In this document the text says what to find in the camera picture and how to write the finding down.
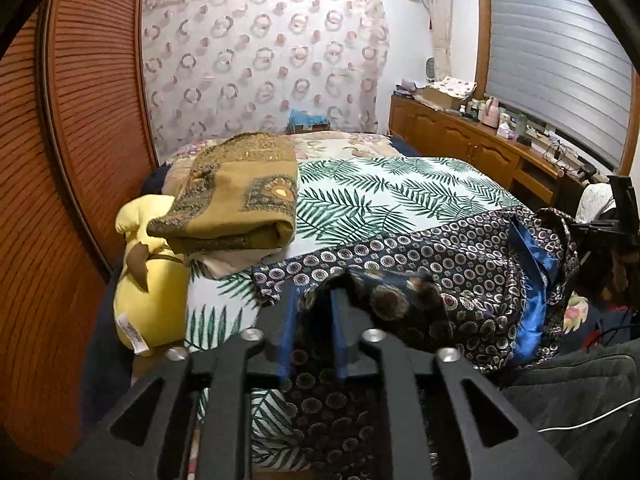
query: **wooden wardrobe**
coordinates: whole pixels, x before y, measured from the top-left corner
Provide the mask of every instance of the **wooden wardrobe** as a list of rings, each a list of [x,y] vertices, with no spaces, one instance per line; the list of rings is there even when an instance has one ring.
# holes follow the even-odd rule
[[[78,440],[84,353],[124,248],[114,218],[158,165],[140,5],[44,0],[0,60],[3,478]]]

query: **screw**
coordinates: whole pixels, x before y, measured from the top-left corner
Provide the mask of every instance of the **screw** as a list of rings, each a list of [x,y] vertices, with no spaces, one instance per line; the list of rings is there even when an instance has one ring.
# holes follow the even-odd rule
[[[240,337],[245,341],[260,341],[264,333],[259,328],[245,328],[240,333]]]
[[[164,356],[169,361],[184,361],[189,356],[189,351],[183,346],[174,346],[169,348]]]
[[[455,348],[441,348],[436,355],[443,363],[454,363],[460,359],[460,352]]]
[[[377,328],[369,328],[369,330],[365,330],[362,333],[362,338],[364,341],[369,343],[377,343],[378,341],[382,341],[386,337],[386,334],[382,330],[378,330]]]

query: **window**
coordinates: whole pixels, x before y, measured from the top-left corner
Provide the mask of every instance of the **window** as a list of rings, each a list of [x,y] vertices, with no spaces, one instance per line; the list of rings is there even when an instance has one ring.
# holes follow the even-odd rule
[[[487,95],[619,166],[632,65],[587,0],[491,0]]]

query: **blue satin lining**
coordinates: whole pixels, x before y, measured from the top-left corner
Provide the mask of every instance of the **blue satin lining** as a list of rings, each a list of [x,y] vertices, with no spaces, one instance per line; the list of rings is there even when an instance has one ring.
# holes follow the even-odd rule
[[[558,260],[536,243],[516,216],[511,218],[508,240],[518,253],[527,296],[511,360],[512,365],[519,365],[532,360],[540,346],[546,316],[546,295],[558,277],[559,265]]]

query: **wooden window frame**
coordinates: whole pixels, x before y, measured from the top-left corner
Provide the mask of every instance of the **wooden window frame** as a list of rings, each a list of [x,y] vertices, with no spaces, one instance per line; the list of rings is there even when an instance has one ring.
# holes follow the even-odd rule
[[[489,53],[491,47],[491,0],[478,0],[478,60],[476,62],[476,99],[484,99],[486,81],[489,75]],[[629,108],[629,124],[626,130],[626,141],[616,171],[619,175],[628,175],[631,171],[640,130],[640,77],[632,68],[631,75],[631,107]]]

